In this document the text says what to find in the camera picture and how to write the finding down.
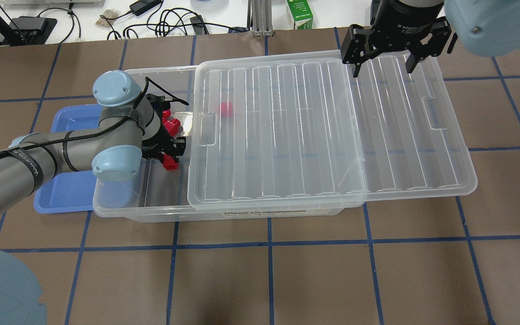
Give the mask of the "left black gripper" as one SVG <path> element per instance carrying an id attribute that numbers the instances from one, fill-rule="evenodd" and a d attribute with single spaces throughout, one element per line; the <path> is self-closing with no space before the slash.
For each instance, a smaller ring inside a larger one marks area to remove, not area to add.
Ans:
<path id="1" fill-rule="evenodd" d="M 168 134 L 163 126 L 162 111 L 171 109 L 173 102 L 186 105 L 186 101 L 174 95 L 167 98 L 165 95 L 147 94 L 146 99 L 153 108 L 153 118 L 151 118 L 149 125 L 157 125 L 158 130 L 149 139 L 142 141 L 142 158 L 159 161 L 158 154 L 165 153 L 179 161 L 179 157 L 183 156 L 186 150 L 186 137 L 179 136 L 176 138 Z"/>

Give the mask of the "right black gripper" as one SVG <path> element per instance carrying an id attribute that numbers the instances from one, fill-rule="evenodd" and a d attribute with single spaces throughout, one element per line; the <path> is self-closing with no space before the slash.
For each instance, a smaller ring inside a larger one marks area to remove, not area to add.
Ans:
<path id="1" fill-rule="evenodd" d="M 384 53 L 408 51 L 406 72 L 429 57 L 439 56 L 453 39 L 443 0 L 372 0 L 370 25 L 352 24 L 341 43 L 343 64 L 358 78 L 363 64 Z"/>

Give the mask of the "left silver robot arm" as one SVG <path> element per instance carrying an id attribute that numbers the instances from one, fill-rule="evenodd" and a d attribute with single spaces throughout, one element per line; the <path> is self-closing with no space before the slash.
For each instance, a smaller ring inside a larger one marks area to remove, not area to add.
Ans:
<path id="1" fill-rule="evenodd" d="M 130 74 L 111 70 L 93 83 L 101 105 L 97 128 L 34 132 L 18 137 L 0 151 L 0 214 L 63 173 L 92 171 L 102 181 L 131 181 L 142 160 L 175 162 L 186 139 L 164 124 L 172 102 L 188 106 L 149 77 L 141 86 Z"/>

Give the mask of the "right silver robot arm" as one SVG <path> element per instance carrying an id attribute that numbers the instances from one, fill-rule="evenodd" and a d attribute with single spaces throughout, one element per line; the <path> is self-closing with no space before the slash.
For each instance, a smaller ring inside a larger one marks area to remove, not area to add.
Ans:
<path id="1" fill-rule="evenodd" d="M 408 51 L 406 72 L 457 41 L 468 52 L 498 57 L 520 50 L 520 0 L 373 0 L 371 25 L 349 26 L 340 55 L 357 78 L 365 62 Z"/>

